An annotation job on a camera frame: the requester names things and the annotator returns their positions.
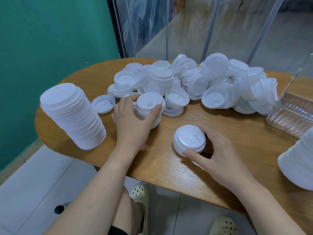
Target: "shoe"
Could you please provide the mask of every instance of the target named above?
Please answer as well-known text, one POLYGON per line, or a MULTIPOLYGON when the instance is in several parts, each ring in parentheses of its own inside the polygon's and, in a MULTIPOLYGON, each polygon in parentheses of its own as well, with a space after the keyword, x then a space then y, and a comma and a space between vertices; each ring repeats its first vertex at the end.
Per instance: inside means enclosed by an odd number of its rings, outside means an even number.
POLYGON ((237 227, 229 217, 217 217, 211 227, 210 235, 238 235, 237 227))
POLYGON ((149 208, 149 191, 144 185, 137 185, 134 189, 129 193, 130 197, 136 202, 141 203, 143 206, 143 227, 142 233, 139 235, 147 235, 148 234, 148 208, 149 208))

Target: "person's left hand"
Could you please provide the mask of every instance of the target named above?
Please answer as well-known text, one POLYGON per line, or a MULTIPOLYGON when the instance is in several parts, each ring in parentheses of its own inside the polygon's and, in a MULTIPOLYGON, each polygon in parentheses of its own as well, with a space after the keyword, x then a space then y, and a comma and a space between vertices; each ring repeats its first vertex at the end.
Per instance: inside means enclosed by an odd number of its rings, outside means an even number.
POLYGON ((135 155, 147 141, 151 126, 159 116, 162 104, 156 105, 144 120, 138 119, 133 112, 133 102, 140 94, 122 98, 114 106, 113 121, 117 127, 117 143, 115 149, 127 152, 133 161, 135 155))

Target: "person's right forearm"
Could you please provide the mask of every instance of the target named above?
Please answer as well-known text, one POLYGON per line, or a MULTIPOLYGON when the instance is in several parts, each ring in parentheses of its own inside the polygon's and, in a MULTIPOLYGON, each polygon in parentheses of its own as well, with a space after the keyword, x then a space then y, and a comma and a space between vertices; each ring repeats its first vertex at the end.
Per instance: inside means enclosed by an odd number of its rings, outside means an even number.
POLYGON ((272 194, 257 181, 233 193, 247 210, 258 235, 306 235, 279 205, 272 194))

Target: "fingernail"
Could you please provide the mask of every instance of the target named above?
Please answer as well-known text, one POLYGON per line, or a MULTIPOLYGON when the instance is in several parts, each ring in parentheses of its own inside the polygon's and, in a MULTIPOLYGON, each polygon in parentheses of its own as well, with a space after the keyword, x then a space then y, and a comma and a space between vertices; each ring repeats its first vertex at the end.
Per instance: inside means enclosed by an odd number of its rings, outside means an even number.
POLYGON ((189 152, 187 150, 183 151, 182 154, 184 154, 185 156, 189 156, 189 152))

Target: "baseboard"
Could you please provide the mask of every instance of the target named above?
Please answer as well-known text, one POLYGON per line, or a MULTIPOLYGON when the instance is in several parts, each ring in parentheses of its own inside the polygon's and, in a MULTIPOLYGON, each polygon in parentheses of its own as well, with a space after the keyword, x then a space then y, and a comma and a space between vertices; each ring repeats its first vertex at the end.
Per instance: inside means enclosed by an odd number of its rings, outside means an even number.
MULTIPOLYGON (((172 25, 178 18, 179 15, 185 11, 185 9, 183 9, 179 14, 177 14, 169 23, 168 26, 170 27, 170 25, 172 25)), ((164 27, 159 33, 157 33, 137 54, 141 54, 144 53, 166 30, 166 27, 164 27)))
POLYGON ((44 143, 38 138, 0 171, 0 186, 16 172, 44 143))

